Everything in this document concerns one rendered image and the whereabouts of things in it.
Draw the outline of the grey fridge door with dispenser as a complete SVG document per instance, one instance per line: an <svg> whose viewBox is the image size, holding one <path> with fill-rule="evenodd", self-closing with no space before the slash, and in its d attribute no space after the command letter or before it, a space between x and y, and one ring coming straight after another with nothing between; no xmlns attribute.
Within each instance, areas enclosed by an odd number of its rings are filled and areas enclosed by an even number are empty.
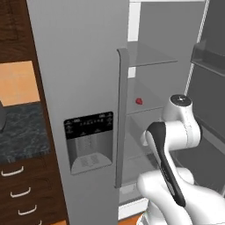
<svg viewBox="0 0 225 225"><path fill-rule="evenodd" d="M26 0L69 225L118 225L116 165L74 175L63 122L118 111L129 0Z"/></svg>

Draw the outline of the dark wood drawer unit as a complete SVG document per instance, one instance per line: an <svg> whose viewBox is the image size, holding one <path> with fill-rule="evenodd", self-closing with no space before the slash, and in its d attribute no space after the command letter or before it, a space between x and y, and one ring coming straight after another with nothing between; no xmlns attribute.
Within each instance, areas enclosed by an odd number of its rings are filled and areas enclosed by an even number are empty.
<svg viewBox="0 0 225 225"><path fill-rule="evenodd" d="M0 164L0 171L14 171L24 166L18 175L3 178L0 175L0 225L52 225L59 221L68 222L68 213L62 191L62 183L55 161L51 156L40 156L15 163ZM11 198L10 192L29 194ZM18 210L24 212L37 210L25 216L19 216Z"/></svg>

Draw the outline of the grey fridge door bin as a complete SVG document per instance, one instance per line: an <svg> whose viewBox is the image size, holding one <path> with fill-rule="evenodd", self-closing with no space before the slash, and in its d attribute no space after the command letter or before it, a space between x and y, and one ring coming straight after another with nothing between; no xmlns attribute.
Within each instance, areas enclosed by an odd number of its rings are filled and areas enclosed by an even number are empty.
<svg viewBox="0 0 225 225"><path fill-rule="evenodd" d="M225 55L206 48L206 40L196 43L192 50L191 63L225 77Z"/></svg>

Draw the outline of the glass fridge shelf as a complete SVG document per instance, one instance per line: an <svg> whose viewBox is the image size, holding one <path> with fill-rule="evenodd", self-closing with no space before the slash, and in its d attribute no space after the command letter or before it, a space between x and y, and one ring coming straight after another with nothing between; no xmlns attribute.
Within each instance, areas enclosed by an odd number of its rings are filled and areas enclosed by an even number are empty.
<svg viewBox="0 0 225 225"><path fill-rule="evenodd" d="M143 105L137 105L135 100L142 98ZM136 78L129 78L127 83L127 114L144 112L163 107L168 98L161 100L150 88Z"/></svg>
<svg viewBox="0 0 225 225"><path fill-rule="evenodd" d="M162 53L152 47L149 47L140 41L129 41L127 43L129 53L129 65L131 67L140 67L156 65L162 63L177 62L178 60Z"/></svg>

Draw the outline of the dark wood wall cupboard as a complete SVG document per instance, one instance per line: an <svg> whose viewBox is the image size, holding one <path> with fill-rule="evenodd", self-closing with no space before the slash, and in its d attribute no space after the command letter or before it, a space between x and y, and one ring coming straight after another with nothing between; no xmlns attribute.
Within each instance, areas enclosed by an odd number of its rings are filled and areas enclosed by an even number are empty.
<svg viewBox="0 0 225 225"><path fill-rule="evenodd" d="M0 0L0 63L37 61L26 0Z"/></svg>

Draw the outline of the open grey fridge door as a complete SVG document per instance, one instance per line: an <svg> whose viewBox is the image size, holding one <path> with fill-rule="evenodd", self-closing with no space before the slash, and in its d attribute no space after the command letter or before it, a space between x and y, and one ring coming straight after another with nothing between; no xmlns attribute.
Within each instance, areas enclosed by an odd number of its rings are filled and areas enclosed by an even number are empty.
<svg viewBox="0 0 225 225"><path fill-rule="evenodd" d="M193 8L187 15L197 30L196 43L225 55L225 0L184 0ZM217 192L225 190L225 77L192 64L185 93L203 129L200 145L174 155L176 164L188 168L195 183Z"/></svg>

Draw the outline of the grey fridge body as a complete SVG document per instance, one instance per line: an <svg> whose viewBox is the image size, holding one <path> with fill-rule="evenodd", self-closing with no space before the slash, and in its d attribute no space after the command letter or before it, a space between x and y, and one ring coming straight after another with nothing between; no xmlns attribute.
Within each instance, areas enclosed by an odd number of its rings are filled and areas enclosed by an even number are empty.
<svg viewBox="0 0 225 225"><path fill-rule="evenodd" d="M184 0L131 1L128 41L140 41L178 61L140 67L129 65L127 82L129 78L138 79L161 100L185 93L191 71L192 44L197 39L194 34L197 27L186 12L192 8ZM140 145L140 135L144 120L158 119L161 111L162 107L127 114L120 188L121 219L144 211L149 203L139 194L136 179L156 166L150 151Z"/></svg>

